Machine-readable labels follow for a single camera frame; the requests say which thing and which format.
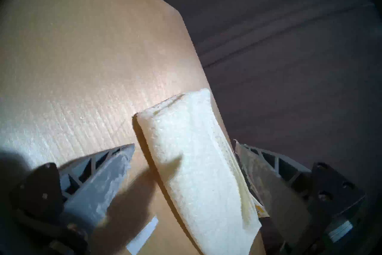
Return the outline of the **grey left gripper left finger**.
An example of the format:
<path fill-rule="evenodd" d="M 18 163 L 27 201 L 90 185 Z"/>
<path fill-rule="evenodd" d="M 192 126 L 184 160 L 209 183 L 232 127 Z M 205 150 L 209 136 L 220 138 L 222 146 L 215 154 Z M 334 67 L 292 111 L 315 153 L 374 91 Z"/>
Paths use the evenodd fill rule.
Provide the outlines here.
<path fill-rule="evenodd" d="M 135 144 L 81 157 L 59 168 L 63 211 L 59 221 L 91 234 L 131 168 Z"/>

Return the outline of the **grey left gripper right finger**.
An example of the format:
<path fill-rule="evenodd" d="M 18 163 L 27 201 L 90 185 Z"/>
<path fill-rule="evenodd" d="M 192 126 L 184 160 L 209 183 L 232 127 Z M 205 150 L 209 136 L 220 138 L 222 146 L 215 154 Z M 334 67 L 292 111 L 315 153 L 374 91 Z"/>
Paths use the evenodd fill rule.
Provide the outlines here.
<path fill-rule="evenodd" d="M 301 193 L 292 188 L 298 177 L 311 170 L 293 159 L 275 152 L 241 144 L 235 140 L 235 154 L 256 203 L 270 217 L 284 244 L 295 251 L 311 221 Z"/>

